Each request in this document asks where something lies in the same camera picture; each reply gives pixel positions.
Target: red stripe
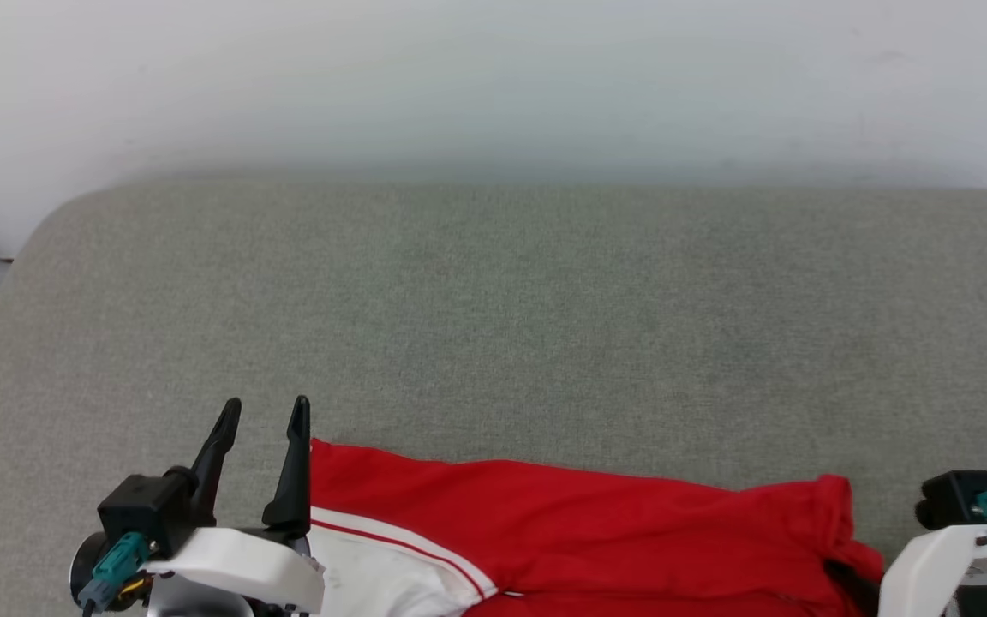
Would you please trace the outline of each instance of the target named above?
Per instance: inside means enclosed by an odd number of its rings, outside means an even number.
[[[456,566],[454,562],[451,562],[451,560],[444,559],[439,555],[431,554],[431,552],[421,550],[415,546],[412,546],[412,544],[407,544],[406,542],[401,542],[401,540],[396,540],[394,538],[385,538],[384,536],[376,536],[375,534],[368,534],[367,531],[350,530],[350,528],[348,527],[341,527],[340,524],[322,523],[321,520],[316,520],[313,518],[310,519],[310,523],[317,524],[319,527],[325,527],[327,530],[341,531],[342,534],[363,536],[363,538],[376,540],[376,542],[386,542],[388,544],[395,544],[395,546],[403,547],[404,549],[414,551],[416,552],[416,554],[423,554],[424,557],[428,557],[429,559],[436,559],[436,561],[446,563],[447,565],[451,566],[453,570],[455,570],[459,574],[462,574],[463,578],[467,579],[467,582],[469,582],[471,585],[474,585],[476,592],[478,592],[478,597],[482,598],[482,600],[486,600],[486,594],[482,593],[482,587],[479,587],[478,583],[475,582],[475,580],[471,578],[470,575],[467,574],[466,571],[462,569],[462,567]]]

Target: gray couch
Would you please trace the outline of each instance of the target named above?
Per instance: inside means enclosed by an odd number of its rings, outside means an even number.
[[[849,476],[858,538],[987,469],[987,192],[181,183],[90,195],[0,291],[0,616],[132,472],[244,411],[217,516],[314,434],[744,488]]]

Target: red garment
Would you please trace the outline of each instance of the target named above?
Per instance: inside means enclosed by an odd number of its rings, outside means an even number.
[[[462,559],[435,550],[431,558],[467,562],[454,570],[485,598],[471,617],[845,616],[850,602],[823,563],[882,577],[881,555],[852,539],[851,491],[838,476],[730,492],[513,461],[418,461],[324,441],[314,442],[310,470],[315,511],[411,531]],[[376,536],[324,517],[313,512],[313,527]]]

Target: white wall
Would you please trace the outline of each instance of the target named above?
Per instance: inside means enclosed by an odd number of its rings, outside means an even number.
[[[987,0],[0,0],[0,255],[224,171],[987,187]]]

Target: white fabric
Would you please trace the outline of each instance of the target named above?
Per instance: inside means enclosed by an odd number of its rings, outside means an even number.
[[[312,520],[345,529],[312,523],[307,535],[326,567],[322,617],[458,616],[497,592],[477,566],[414,532],[317,507]]]

